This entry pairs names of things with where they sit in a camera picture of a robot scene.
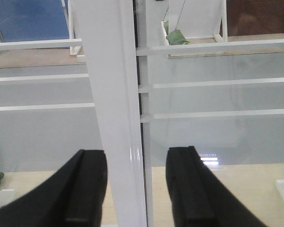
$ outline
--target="white rack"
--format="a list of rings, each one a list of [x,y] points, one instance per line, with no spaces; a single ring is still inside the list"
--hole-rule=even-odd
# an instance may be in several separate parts
[[[171,19],[178,20],[175,16],[172,16]],[[220,23],[222,23],[222,36],[220,34],[212,34],[187,37],[183,33],[191,44],[183,45],[181,48],[177,46],[177,51],[174,51],[175,47],[170,46],[166,39],[167,31],[165,31],[164,21],[162,21],[163,43],[166,47],[171,48],[157,47],[156,52],[167,53],[169,58],[284,52],[284,33],[228,36],[226,0],[221,1]],[[150,55],[151,50],[142,48],[137,51],[138,56],[145,55],[145,52],[147,53],[146,55]]]

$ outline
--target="beige floor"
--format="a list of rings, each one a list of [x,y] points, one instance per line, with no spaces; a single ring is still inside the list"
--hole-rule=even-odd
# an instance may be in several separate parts
[[[277,179],[284,179],[284,164],[219,166],[213,173],[269,227],[284,227],[284,202],[275,187]],[[16,198],[27,193],[53,171],[6,173],[4,189],[16,189]],[[154,167],[153,205],[155,227],[173,227],[171,203],[165,167]],[[112,193],[108,185],[103,204],[103,225],[116,224]]]
[[[70,56],[69,49],[28,49],[0,52],[0,69],[13,67],[73,65],[76,56]]]

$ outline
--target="blue wall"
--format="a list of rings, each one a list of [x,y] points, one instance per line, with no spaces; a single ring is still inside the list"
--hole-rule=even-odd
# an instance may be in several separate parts
[[[67,38],[61,0],[0,0],[2,42]]]

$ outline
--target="white block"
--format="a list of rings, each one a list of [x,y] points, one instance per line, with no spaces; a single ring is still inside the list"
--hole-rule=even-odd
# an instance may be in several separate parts
[[[12,202],[15,196],[15,189],[3,189],[0,191],[0,207]]]

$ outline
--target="glass panel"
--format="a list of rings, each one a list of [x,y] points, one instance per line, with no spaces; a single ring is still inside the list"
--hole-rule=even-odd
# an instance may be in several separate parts
[[[155,227],[174,226],[166,186],[168,149],[195,146],[212,173],[258,219],[269,227],[284,226],[284,201],[275,185],[284,179],[284,49],[279,45],[284,2],[227,0],[226,8],[223,1],[200,2],[136,1],[144,156],[151,162],[145,166],[152,166],[151,176],[146,172],[149,217]],[[220,19],[214,19],[221,10]],[[205,37],[210,19],[216,33]],[[163,20],[169,20],[169,28],[178,23],[183,34],[200,35],[184,35],[192,45],[163,47],[170,45]],[[229,45],[225,31],[228,42],[261,42],[246,49],[247,42]],[[272,46],[265,46],[265,39],[274,51],[267,51]],[[208,43],[222,48],[207,48]],[[240,51],[232,49],[235,45]]]
[[[102,149],[92,103],[86,65],[0,69],[0,190],[13,190],[3,192],[4,204],[36,188],[78,150]],[[102,224],[116,222],[108,184]]]

